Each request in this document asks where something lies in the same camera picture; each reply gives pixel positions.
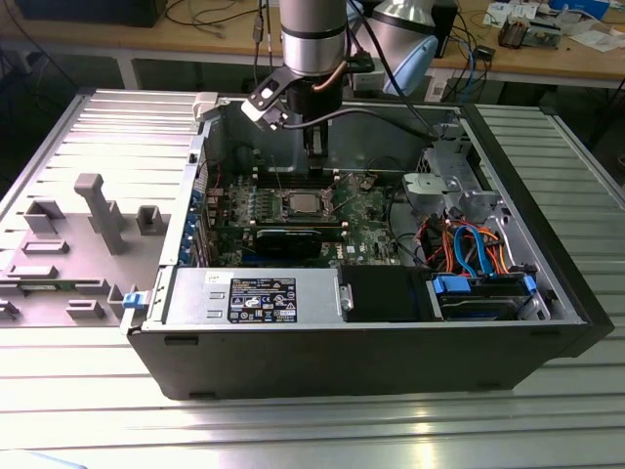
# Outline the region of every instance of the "motherboard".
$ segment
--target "motherboard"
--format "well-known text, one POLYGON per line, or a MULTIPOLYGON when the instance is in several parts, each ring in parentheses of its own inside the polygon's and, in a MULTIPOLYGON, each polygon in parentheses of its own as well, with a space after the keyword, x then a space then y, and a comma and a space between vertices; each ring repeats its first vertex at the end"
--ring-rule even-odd
POLYGON ((234 176, 197 204, 190 265, 332 267, 399 264, 386 221, 389 187, 365 172, 308 179, 234 176))

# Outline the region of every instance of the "black computer case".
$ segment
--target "black computer case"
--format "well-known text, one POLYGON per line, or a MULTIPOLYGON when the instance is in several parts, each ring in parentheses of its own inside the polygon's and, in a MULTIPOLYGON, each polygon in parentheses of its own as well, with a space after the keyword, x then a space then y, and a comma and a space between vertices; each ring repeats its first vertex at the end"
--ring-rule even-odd
POLYGON ((167 0, 15 0, 27 20, 153 27, 167 0))

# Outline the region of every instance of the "gray plastic peg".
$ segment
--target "gray plastic peg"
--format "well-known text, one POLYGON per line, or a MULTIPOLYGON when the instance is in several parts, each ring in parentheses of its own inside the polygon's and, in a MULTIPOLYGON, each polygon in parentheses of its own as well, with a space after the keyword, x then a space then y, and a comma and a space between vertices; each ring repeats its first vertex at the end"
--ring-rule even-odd
POLYGON ((76 179, 74 190, 85 198, 94 222, 100 229, 100 234, 112 255, 120 254, 124 247, 117 221, 110 213, 108 203, 102 194, 104 180, 100 174, 82 173, 76 179))

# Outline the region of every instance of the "blue cable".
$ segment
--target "blue cable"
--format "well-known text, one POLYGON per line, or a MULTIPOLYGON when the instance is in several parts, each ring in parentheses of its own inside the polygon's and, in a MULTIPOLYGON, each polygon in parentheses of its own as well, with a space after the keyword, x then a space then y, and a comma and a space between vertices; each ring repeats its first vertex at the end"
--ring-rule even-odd
POLYGON ((476 239, 476 246, 478 247, 479 265, 481 266, 481 270, 487 276, 490 276, 493 273, 493 271, 492 271, 492 266, 490 265, 490 263, 488 262, 488 258, 486 257, 486 248, 484 247, 484 241, 481 239, 481 236, 479 235, 478 230, 476 230, 473 227, 467 227, 467 226, 460 227, 458 230, 456 230, 456 234, 453 237, 453 252, 456 256, 456 259, 458 260, 458 264, 464 267, 467 270, 467 272, 471 275, 471 277, 478 276, 476 271, 474 271, 473 268, 465 262, 464 257, 462 255, 462 248, 460 246, 460 240, 462 238, 462 233, 464 232, 464 230, 471 231, 474 238, 476 239))
POLYGON ((465 49, 467 50, 467 54, 469 55, 469 64, 471 65, 471 72, 469 73, 469 79, 467 80, 467 86, 465 87, 464 91, 462 92, 462 95, 460 96, 460 103, 464 103, 465 100, 468 98, 467 93, 471 89, 471 84, 473 83, 473 75, 476 72, 476 58, 473 55, 473 51, 471 50, 471 46, 466 41, 463 41, 462 39, 458 39, 456 37, 451 37, 451 36, 449 37, 449 39, 453 39, 458 44, 463 45, 465 47, 465 49))

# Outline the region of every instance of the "workbench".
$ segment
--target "workbench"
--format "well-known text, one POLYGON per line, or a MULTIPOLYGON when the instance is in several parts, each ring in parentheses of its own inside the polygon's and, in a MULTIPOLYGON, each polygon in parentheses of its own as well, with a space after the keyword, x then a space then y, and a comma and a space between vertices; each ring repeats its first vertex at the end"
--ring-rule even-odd
MULTIPOLYGON (((21 244, 33 198, 86 213, 71 189, 82 171, 106 177, 122 213, 146 197, 171 213, 197 132, 193 100, 77 96, 0 202, 0 267, 21 244)), ((478 110, 616 326, 586 354, 548 362, 505 392, 175 402, 117 326, 0 327, 0 449, 89 469, 625 463, 625 196, 558 117, 478 110)))
MULTIPOLYGON (((461 0, 463 15, 469 30, 478 42, 496 50, 488 81, 540 83, 552 85, 616 88, 625 76, 625 50, 615 49, 601 53, 564 38, 558 50, 522 48, 505 49, 497 45, 498 29, 481 27, 486 0, 461 0)), ((195 0, 196 11, 227 5, 219 0, 195 0)), ((224 12, 216 12, 205 18, 219 19, 255 8, 253 0, 241 0, 224 12)), ((35 52, 12 24, 4 8, 0 9, 0 46, 5 51, 35 52)), ((112 57, 117 61, 126 89, 141 89, 141 80, 134 61, 141 59, 184 61, 217 64, 251 64, 254 57, 252 27, 254 14, 224 23, 220 29, 226 37, 219 39, 212 34, 191 26, 175 24, 162 18, 153 28, 137 28, 119 25, 83 24, 73 22, 24 21, 17 8, 12 10, 22 27, 44 50, 53 54, 112 57)), ((180 5, 172 16, 189 21, 188 9, 180 5)), ((625 22, 625 14, 609 11, 605 18, 610 22, 625 22)), ((272 48, 275 63, 281 64, 279 42, 279 11, 271 8, 273 26, 272 48)), ((261 47, 259 64, 268 64, 267 45, 261 47)), ((430 82, 426 101, 440 101, 449 79, 458 76, 466 65, 457 44, 450 44, 442 59, 433 61, 428 75, 430 82)))

